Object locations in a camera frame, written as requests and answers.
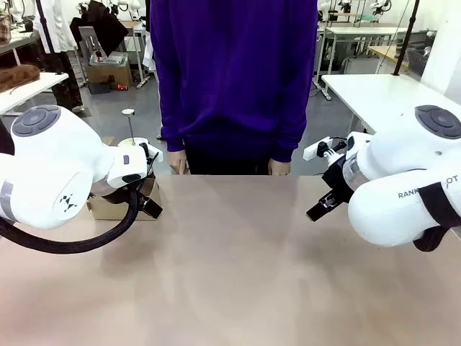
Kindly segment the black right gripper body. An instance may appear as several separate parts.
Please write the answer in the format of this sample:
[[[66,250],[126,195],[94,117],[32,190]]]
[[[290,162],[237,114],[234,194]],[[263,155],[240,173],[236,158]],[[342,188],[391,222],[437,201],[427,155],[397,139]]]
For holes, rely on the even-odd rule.
[[[343,175],[345,161],[345,156],[341,156],[328,167],[322,176],[323,181],[331,188],[326,197],[335,203],[348,203],[354,193]]]

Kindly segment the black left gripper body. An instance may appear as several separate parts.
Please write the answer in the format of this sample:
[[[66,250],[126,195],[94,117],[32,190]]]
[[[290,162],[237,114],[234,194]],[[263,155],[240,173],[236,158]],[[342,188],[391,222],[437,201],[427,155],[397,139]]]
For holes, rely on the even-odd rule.
[[[105,180],[100,180],[91,186],[90,197],[102,198],[111,204],[127,203],[133,205],[132,189],[131,184],[111,187]]]

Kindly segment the person's right hand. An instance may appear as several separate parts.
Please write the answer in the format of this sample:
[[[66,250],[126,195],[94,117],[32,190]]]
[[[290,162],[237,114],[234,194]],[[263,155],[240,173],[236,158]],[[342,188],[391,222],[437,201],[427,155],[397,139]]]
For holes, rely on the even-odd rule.
[[[167,162],[175,174],[183,175],[188,172],[186,151],[168,151]]]

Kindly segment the person's left hand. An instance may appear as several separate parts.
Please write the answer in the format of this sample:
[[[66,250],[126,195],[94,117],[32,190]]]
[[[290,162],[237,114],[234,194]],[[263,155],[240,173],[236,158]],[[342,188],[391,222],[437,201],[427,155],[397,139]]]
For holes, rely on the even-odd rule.
[[[268,173],[272,176],[287,176],[291,172],[290,162],[280,162],[270,159],[268,163]]]

